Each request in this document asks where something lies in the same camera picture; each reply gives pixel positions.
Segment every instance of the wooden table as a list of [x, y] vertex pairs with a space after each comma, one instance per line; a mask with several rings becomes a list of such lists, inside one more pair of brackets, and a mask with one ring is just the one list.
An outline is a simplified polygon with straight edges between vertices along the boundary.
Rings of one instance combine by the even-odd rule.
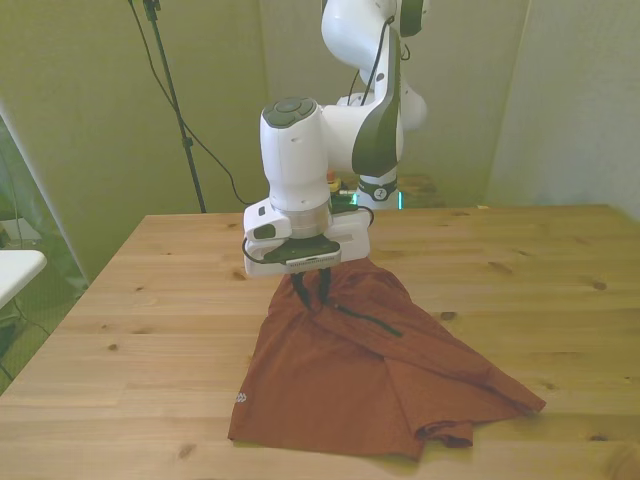
[[233, 446], [277, 278], [236, 214], [148, 217], [0, 398], [0, 478], [640, 478], [640, 228], [606, 207], [381, 213], [373, 260], [548, 401], [422, 463]]

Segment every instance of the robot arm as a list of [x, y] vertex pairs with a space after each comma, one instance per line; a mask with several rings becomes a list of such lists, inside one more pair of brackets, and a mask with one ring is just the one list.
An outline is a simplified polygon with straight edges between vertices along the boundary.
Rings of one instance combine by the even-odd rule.
[[423, 0], [323, 4], [325, 43], [340, 60], [359, 68], [363, 78], [371, 78], [373, 91], [369, 102], [355, 107], [321, 107], [310, 98], [289, 98], [265, 108], [260, 141], [270, 192], [245, 211], [243, 250], [250, 275], [299, 273], [366, 257], [369, 212], [332, 205], [327, 170], [395, 178], [405, 102], [418, 105], [415, 118], [406, 118], [408, 124], [417, 126], [426, 116], [426, 105], [420, 107], [424, 101], [403, 80], [398, 33], [403, 26], [408, 29], [409, 20], [414, 30], [416, 18], [421, 26]]

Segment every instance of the orange shirt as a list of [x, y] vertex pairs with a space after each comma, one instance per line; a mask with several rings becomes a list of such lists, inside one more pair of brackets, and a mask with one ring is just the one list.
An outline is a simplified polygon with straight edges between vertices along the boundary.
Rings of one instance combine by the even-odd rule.
[[455, 339], [368, 259], [292, 277], [274, 294], [229, 438], [268, 447], [418, 459], [425, 442], [470, 446], [472, 425], [545, 402]]

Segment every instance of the black pole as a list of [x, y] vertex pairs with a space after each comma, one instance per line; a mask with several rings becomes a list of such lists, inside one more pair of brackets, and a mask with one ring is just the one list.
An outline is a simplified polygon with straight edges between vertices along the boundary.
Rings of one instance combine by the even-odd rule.
[[207, 213], [207, 208], [204, 204], [204, 197], [202, 196], [202, 189], [200, 188], [200, 180], [198, 179], [198, 172], [196, 170], [195, 162], [193, 161], [193, 153], [191, 152], [193, 140], [187, 136], [187, 132], [184, 128], [184, 120], [182, 119], [182, 113], [180, 113], [178, 97], [176, 96], [175, 88], [173, 88], [173, 81], [171, 80], [169, 64], [167, 63], [167, 57], [164, 53], [162, 39], [160, 38], [160, 30], [158, 30], [158, 15], [156, 15], [156, 10], [160, 10], [160, 1], [144, 0], [144, 10], [147, 13], [147, 18], [151, 22], [153, 33], [155, 34], [156, 42], [158, 43], [158, 50], [160, 51], [160, 58], [162, 60], [162, 66], [164, 67], [164, 74], [167, 77], [167, 85], [169, 86], [169, 93], [171, 94], [173, 109], [176, 112], [178, 126], [180, 127], [180, 134], [182, 135], [182, 146], [184, 147], [184, 152], [187, 154], [187, 161], [189, 162], [189, 169], [191, 170], [191, 178], [193, 178], [193, 185], [196, 189], [196, 195], [198, 196], [198, 203], [200, 204], [200, 212]]

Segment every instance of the wood knot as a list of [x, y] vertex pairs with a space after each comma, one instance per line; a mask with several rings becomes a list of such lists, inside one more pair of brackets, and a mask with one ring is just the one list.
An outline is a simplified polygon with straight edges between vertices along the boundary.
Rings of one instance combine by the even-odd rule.
[[493, 269], [497, 270], [500, 273], [504, 273], [506, 275], [512, 275], [513, 274], [513, 270], [511, 270], [509, 267], [507, 267], [504, 263], [489, 262], [489, 266], [492, 267]]
[[555, 384], [551, 383], [551, 382], [542, 381], [542, 382], [540, 382], [540, 383], [541, 383], [541, 384], [542, 384], [542, 386], [543, 386], [544, 388], [546, 388], [547, 390], [557, 390], [557, 389], [558, 389], [558, 387], [557, 387]]
[[178, 458], [180, 460], [186, 460], [195, 452], [197, 445], [195, 443], [186, 443], [182, 447], [180, 447], [180, 451], [178, 452]]
[[450, 322], [451, 320], [454, 320], [457, 316], [458, 314], [456, 312], [442, 312], [440, 314], [440, 318], [445, 322]]
[[593, 282], [593, 288], [601, 292], [604, 292], [607, 288], [609, 288], [609, 286], [604, 282], [595, 281]]
[[588, 240], [582, 237], [573, 237], [573, 239], [576, 241], [576, 243], [579, 243], [580, 245], [591, 245], [591, 243], [589, 243]]

